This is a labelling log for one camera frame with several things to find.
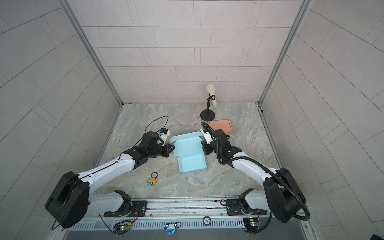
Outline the light blue cardboard box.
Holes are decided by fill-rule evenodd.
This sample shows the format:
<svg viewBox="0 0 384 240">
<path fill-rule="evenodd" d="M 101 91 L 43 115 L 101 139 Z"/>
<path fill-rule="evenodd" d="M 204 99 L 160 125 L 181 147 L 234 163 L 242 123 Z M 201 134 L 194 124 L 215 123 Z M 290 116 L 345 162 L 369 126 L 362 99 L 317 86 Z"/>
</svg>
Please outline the light blue cardboard box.
<svg viewBox="0 0 384 240">
<path fill-rule="evenodd" d="M 207 169 L 201 132 L 173 136 L 170 143 L 175 146 L 174 156 L 178 157 L 180 174 L 189 174 Z"/>
</svg>

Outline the pink paper box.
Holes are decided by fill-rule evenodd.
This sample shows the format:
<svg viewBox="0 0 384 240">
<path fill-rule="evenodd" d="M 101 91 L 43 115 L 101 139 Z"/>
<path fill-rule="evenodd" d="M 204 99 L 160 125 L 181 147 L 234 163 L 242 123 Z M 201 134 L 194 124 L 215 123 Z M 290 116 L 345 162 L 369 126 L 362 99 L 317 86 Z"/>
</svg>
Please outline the pink paper box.
<svg viewBox="0 0 384 240">
<path fill-rule="evenodd" d="M 217 120 L 209 122 L 210 127 L 216 130 L 223 130 L 226 135 L 232 135 L 233 128 L 231 126 L 230 120 Z"/>
</svg>

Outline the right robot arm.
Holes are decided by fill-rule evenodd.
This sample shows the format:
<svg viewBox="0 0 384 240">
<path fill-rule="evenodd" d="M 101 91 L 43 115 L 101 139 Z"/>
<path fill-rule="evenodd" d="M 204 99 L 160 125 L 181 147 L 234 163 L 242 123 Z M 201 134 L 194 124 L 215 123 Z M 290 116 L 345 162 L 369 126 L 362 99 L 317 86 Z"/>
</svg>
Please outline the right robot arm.
<svg viewBox="0 0 384 240">
<path fill-rule="evenodd" d="M 201 141 L 204 154 L 215 153 L 221 165 L 229 165 L 262 185 L 268 210 L 279 221 L 287 223 L 291 218 L 310 220 L 307 201 L 289 170 L 277 170 L 252 159 L 240 148 L 232 146 L 230 136 L 223 130 L 201 128 L 201 133 L 204 135 Z"/>
</svg>

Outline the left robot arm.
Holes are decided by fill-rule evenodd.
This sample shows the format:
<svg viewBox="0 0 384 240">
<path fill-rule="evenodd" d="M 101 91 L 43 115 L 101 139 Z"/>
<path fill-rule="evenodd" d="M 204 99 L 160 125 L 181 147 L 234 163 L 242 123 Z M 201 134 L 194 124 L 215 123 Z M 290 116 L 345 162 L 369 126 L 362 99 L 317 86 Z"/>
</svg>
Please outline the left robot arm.
<svg viewBox="0 0 384 240">
<path fill-rule="evenodd" d="M 175 146 L 166 142 L 170 131 L 161 128 L 147 132 L 141 143 L 124 151 L 118 158 L 97 168 L 75 174 L 65 173 L 45 203 L 45 209 L 64 229 L 77 224 L 83 217 L 112 212 L 126 217 L 134 211 L 131 197 L 124 191 L 94 195 L 94 191 L 118 176 L 137 169 L 148 159 L 167 158 Z"/>
</svg>

